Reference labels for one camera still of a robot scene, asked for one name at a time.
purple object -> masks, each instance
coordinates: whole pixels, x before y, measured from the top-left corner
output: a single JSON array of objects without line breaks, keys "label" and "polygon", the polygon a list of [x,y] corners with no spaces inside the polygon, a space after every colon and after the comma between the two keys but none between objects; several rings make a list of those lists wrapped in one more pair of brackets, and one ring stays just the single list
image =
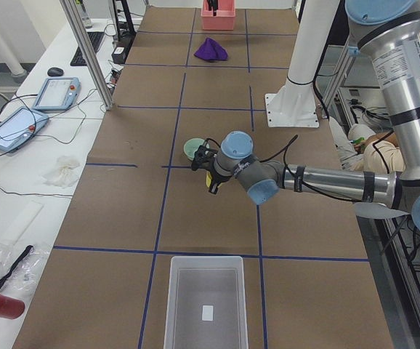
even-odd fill
[{"label": "purple object", "polygon": [[214,60],[227,60],[226,50],[215,40],[206,38],[205,42],[195,51],[197,58],[212,62]]}]

black mouse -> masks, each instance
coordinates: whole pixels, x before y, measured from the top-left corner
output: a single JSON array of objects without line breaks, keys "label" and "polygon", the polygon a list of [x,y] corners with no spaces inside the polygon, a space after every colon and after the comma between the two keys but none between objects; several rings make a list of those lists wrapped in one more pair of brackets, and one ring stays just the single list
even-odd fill
[{"label": "black mouse", "polygon": [[47,75],[48,76],[61,76],[63,75],[65,72],[63,71],[62,68],[57,68],[57,67],[51,67],[48,71],[47,71]]}]

white label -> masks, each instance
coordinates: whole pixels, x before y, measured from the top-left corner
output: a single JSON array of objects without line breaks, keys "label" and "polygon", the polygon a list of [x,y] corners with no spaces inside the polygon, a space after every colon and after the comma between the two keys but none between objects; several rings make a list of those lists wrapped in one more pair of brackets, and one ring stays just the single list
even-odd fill
[{"label": "white label", "polygon": [[202,305],[202,321],[213,321],[213,305]]},{"label": "white label", "polygon": [[405,41],[374,59],[373,66],[382,89],[407,79],[420,79],[420,41]]}]

white desk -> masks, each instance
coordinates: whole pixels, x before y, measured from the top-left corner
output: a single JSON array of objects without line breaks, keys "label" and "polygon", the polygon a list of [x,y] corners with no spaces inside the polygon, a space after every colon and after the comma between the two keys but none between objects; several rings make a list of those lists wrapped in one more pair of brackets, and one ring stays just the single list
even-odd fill
[{"label": "white desk", "polygon": [[[107,25],[107,20],[95,20],[92,31],[103,31]],[[112,65],[111,60],[113,46],[112,38],[105,36],[102,46],[97,53],[103,75],[108,77]],[[52,44],[43,54],[27,79],[17,91],[17,95],[29,95],[38,93],[44,79],[47,77],[47,70],[50,67],[60,67],[65,71],[64,76],[76,76],[81,82],[81,91],[78,101],[83,100],[89,90],[94,89],[94,82],[89,74],[87,67],[71,67],[71,58],[76,50],[77,43],[73,33],[67,24],[54,39]],[[28,106],[32,106],[34,99],[25,100]],[[9,104],[0,120],[5,119],[11,112],[18,109],[21,102],[15,101]],[[95,91],[86,101],[80,104],[80,108],[87,114],[79,133],[74,141],[68,145],[63,145],[49,137],[36,137],[25,147],[12,155],[0,157],[0,186],[8,191],[18,193],[46,193],[46,194],[65,194],[72,195],[76,189],[76,184],[69,188],[60,188],[45,184],[43,174],[47,173],[56,166],[56,161],[60,156],[73,156],[81,166],[76,168],[76,174],[81,172],[86,163],[86,157],[91,149],[96,137],[105,109],[97,91]],[[84,114],[78,108],[72,108],[67,113],[56,116],[49,120],[48,124],[42,129],[40,135],[52,135],[62,141],[69,141],[81,123]],[[12,227],[12,223],[18,215],[23,212],[30,201],[35,201],[43,205],[41,211],[36,215],[33,222],[24,232],[21,239],[15,244],[15,255],[11,257],[11,262],[32,244],[36,250],[47,251],[47,256],[57,237],[65,213],[70,204],[70,198],[56,198],[50,196],[16,196],[7,195],[0,191],[0,240],[4,232]],[[47,259],[42,259],[36,271],[38,281]],[[24,291],[17,291],[14,287],[5,287],[2,294],[21,299],[26,304],[26,310],[32,299],[32,294]],[[18,332],[23,324],[25,313],[16,320],[6,320],[0,318],[0,348],[11,348]]]}]

keyboard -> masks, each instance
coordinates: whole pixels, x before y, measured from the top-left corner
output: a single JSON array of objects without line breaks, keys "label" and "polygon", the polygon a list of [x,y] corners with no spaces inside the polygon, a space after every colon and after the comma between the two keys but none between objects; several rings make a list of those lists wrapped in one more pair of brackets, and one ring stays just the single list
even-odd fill
[{"label": "keyboard", "polygon": [[[92,47],[94,47],[94,51],[98,52],[104,35],[103,31],[88,31],[87,34],[89,35],[89,40],[91,41]],[[87,65],[86,61],[82,57],[82,52],[79,47],[76,50],[70,65],[73,67]]]}]

